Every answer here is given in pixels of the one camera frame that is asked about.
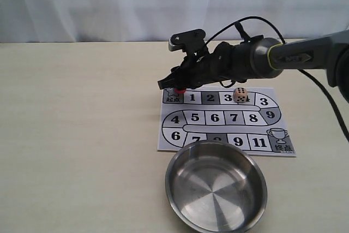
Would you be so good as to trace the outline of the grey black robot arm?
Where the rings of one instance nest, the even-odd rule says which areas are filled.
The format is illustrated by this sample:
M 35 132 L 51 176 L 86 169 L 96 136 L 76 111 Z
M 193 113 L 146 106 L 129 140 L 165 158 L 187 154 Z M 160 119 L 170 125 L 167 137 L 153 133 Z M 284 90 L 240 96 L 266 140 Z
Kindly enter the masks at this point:
M 196 89 L 226 80 L 272 79 L 289 69 L 323 69 L 328 84 L 348 95 L 348 31 L 286 44 L 258 35 L 238 45 L 223 41 L 213 52 L 202 47 L 201 37 L 192 35 L 170 39 L 169 50 L 181 49 L 186 56 L 158 82 L 160 89 Z

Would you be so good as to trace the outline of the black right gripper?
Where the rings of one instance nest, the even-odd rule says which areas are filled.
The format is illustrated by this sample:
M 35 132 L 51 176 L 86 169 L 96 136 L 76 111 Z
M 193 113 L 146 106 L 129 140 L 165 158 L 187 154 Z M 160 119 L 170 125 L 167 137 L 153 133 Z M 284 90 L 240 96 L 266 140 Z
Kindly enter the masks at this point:
M 245 83 L 252 72 L 251 47 L 250 42 L 231 45 L 223 41 L 212 53 L 204 53 L 198 57 L 186 56 L 180 66 L 171 70 L 171 76 L 158 81 L 158 87 L 160 90 L 196 89 L 226 80 Z

